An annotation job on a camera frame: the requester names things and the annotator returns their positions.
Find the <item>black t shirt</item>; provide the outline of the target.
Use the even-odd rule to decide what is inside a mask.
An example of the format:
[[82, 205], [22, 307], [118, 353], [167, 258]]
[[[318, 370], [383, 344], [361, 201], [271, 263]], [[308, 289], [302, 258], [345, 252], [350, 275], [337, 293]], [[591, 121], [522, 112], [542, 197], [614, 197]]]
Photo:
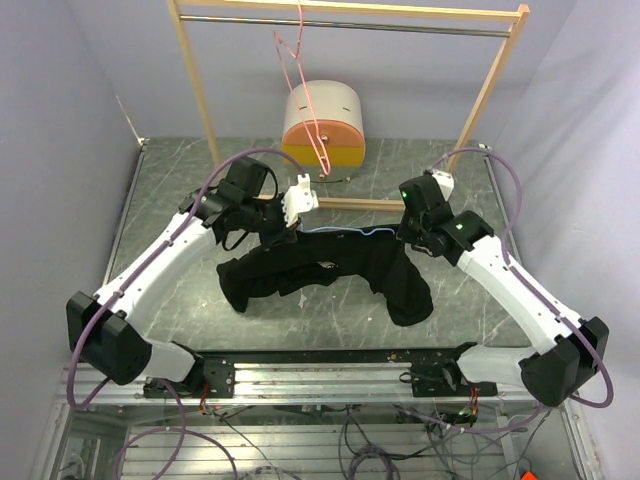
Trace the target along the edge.
[[381, 294], [391, 321], [409, 327], [434, 310], [431, 290], [394, 233], [329, 231], [304, 233], [289, 244], [256, 247], [216, 267], [221, 290], [237, 312], [253, 298], [286, 296], [310, 285], [329, 286], [341, 277], [364, 279]]

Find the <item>light blue wire hanger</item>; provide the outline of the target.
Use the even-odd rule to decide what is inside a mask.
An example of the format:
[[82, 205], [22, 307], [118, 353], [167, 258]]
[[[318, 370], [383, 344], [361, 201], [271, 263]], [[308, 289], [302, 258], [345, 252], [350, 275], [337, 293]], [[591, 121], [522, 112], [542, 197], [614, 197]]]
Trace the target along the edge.
[[382, 227], [378, 226], [373, 228], [358, 228], [358, 227], [346, 227], [346, 226], [342, 226], [342, 227], [321, 226], [321, 227], [300, 230], [300, 231], [303, 233], [336, 233], [336, 232], [347, 233], [348, 232], [348, 233], [357, 233], [362, 236], [372, 236], [372, 235], [381, 234], [381, 233], [389, 233], [394, 236], [397, 235], [396, 229], [391, 227], [385, 227], [385, 226], [382, 226]]

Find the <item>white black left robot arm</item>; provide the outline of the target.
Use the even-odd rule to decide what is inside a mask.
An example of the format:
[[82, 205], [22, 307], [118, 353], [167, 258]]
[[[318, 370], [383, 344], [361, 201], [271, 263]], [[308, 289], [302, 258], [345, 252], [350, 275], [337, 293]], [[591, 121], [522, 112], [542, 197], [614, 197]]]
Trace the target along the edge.
[[243, 230], [277, 242], [293, 232], [303, 214], [317, 208], [310, 176], [299, 163], [293, 165], [295, 184], [260, 198], [270, 168], [254, 159], [254, 153], [236, 154], [218, 166], [119, 276], [93, 294], [78, 291], [67, 301], [74, 364], [85, 362], [117, 385], [146, 375], [167, 380], [182, 397], [202, 389], [202, 356], [175, 342], [150, 339], [139, 325], [163, 292], [229, 233]]

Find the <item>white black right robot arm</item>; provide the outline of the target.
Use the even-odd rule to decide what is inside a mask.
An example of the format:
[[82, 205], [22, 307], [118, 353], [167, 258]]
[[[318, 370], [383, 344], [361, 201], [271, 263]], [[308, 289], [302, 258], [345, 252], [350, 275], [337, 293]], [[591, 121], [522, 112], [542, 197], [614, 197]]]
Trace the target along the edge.
[[475, 383], [509, 384], [526, 389], [538, 402], [557, 407], [602, 366], [609, 328], [553, 297], [508, 251], [476, 213], [454, 214], [448, 199], [451, 175], [438, 170], [403, 182], [401, 241], [416, 251], [446, 259], [481, 285], [525, 333], [527, 347], [465, 346], [440, 373], [450, 394], [465, 394]]

